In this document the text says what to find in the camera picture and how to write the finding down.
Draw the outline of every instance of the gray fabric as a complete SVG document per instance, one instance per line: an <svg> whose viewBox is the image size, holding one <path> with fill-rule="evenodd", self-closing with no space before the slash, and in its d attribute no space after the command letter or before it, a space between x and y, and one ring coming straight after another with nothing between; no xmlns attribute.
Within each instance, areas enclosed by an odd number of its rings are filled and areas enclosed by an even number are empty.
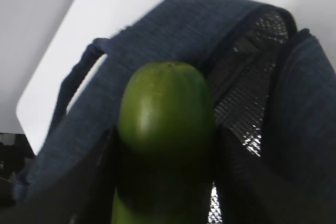
<svg viewBox="0 0 336 224"><path fill-rule="evenodd" d="M27 181L28 197L70 170L118 119L127 81L158 60L200 67L220 40L260 3L247 0L166 0L133 27L94 46L109 56L68 115L46 139Z"/></svg>
<svg viewBox="0 0 336 224"><path fill-rule="evenodd" d="M336 201L335 72L308 31L293 40L278 58L261 157L308 195Z"/></svg>

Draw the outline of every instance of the black mesh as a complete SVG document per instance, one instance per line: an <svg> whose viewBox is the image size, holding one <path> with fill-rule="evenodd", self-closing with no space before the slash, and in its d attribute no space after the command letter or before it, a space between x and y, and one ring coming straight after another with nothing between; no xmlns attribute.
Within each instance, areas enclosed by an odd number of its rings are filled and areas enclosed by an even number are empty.
<svg viewBox="0 0 336 224"><path fill-rule="evenodd" d="M241 143L257 156L260 153L260 129L270 75L276 55L287 40L284 19L277 12L263 14L253 29L221 57L208 76L217 123L231 129ZM215 186L208 223L222 223Z"/></svg>

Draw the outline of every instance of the white surface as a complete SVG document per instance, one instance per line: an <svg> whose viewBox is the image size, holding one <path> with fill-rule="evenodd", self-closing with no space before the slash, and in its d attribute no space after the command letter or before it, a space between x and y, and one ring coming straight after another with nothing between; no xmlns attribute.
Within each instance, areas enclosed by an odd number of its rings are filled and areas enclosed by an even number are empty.
<svg viewBox="0 0 336 224"><path fill-rule="evenodd" d="M160 1L74 1L17 107L17 116L36 153L44 142L59 85L80 59L86 45L96 37L109 37L125 25L131 25ZM336 17L336 0L257 1L289 9L295 15L299 27L310 27L329 56L333 57L336 41L336 22L333 20Z"/></svg>
<svg viewBox="0 0 336 224"><path fill-rule="evenodd" d="M0 0L0 132L22 133L16 103L71 2Z"/></svg>

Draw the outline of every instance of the backpack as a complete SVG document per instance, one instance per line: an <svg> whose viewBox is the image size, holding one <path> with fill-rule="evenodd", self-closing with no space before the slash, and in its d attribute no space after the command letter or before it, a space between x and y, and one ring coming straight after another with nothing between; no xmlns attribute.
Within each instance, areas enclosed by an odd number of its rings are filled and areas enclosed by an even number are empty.
<svg viewBox="0 0 336 224"><path fill-rule="evenodd" d="M249 0L165 0L113 38L95 39L64 79L45 144L0 222L110 223L124 88L144 64L167 60L195 66L212 91L209 223L335 223L334 70L286 10Z"/></svg>

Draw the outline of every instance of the denim-textured fabric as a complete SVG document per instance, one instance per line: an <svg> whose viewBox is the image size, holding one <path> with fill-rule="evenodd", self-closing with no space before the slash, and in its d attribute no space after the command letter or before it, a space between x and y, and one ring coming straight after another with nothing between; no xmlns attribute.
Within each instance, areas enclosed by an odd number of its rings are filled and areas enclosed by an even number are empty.
<svg viewBox="0 0 336 224"><path fill-rule="evenodd" d="M336 76L309 31L280 53L273 81L262 159L307 194L336 201Z"/></svg>
<svg viewBox="0 0 336 224"><path fill-rule="evenodd" d="M95 40L84 55L95 57L100 51L108 58L46 139L27 175L27 196L69 171L101 132L117 122L125 85L134 71L160 60L185 61L201 68L218 42L261 6L247 0L165 0L111 41Z"/></svg>

